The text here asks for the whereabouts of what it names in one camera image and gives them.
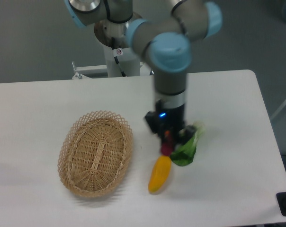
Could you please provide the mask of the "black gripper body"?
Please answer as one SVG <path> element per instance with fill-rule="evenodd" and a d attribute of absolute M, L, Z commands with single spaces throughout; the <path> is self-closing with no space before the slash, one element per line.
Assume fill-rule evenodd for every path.
<path fill-rule="evenodd" d="M 176 108 L 165 108 L 161 99 L 155 103 L 154 120 L 156 133 L 163 140 L 165 132 L 169 131 L 174 140 L 178 139 L 178 133 L 185 127 L 185 104 Z"/>

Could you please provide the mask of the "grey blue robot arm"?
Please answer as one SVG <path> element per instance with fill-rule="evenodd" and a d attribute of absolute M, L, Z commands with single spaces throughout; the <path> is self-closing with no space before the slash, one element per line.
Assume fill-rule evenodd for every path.
<path fill-rule="evenodd" d="M 161 23 L 135 18 L 130 0 L 67 0 L 79 27 L 103 23 L 113 49 L 131 48 L 153 71 L 155 110 L 145 115 L 163 144 L 185 144 L 194 128 L 184 121 L 190 44 L 216 34 L 223 16 L 214 2 L 169 0 L 170 17 Z"/>

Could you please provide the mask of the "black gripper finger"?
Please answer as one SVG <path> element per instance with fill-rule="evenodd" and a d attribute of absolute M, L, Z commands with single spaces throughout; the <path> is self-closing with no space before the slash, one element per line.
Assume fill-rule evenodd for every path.
<path fill-rule="evenodd" d="M 177 133 L 177 143 L 186 144 L 196 133 L 197 128 L 193 125 L 187 125 Z"/>
<path fill-rule="evenodd" d="M 157 134 L 161 142 L 164 142 L 166 114 L 149 111 L 145 115 L 144 119 L 149 126 L 151 132 L 153 134 Z"/>

